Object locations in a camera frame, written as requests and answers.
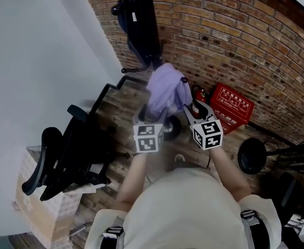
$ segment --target fire extinguisher box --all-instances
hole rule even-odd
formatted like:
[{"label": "fire extinguisher box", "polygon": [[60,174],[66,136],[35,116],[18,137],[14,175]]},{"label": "fire extinguisher box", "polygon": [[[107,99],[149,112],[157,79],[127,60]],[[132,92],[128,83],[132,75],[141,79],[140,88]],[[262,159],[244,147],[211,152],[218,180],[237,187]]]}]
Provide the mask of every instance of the fire extinguisher box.
[{"label": "fire extinguisher box", "polygon": [[210,106],[220,120],[224,134],[246,125],[254,109],[252,101],[222,83],[217,84]]}]

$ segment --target red brick wall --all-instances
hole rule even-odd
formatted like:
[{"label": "red brick wall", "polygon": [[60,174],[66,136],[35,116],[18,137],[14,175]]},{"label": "red brick wall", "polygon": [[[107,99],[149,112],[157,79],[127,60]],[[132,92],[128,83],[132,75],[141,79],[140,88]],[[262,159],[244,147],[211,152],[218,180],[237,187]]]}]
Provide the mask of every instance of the red brick wall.
[{"label": "red brick wall", "polygon": [[[110,8],[89,0],[124,67],[140,66]],[[210,90],[223,82],[255,103],[251,120],[304,141],[304,8],[295,0],[154,0],[163,60]],[[148,79],[150,72],[131,74]]]}]

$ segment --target purple cloth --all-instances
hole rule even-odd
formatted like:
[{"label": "purple cloth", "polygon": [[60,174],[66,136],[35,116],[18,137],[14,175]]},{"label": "purple cloth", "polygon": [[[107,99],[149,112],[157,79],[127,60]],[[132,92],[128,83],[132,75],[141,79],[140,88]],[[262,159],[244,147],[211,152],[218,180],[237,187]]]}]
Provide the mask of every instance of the purple cloth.
[{"label": "purple cloth", "polygon": [[168,116],[183,111],[183,106],[192,102],[188,83],[183,83],[184,75],[172,64],[160,66],[151,76],[146,89],[151,92],[148,101],[149,112],[158,117],[164,108]]}]

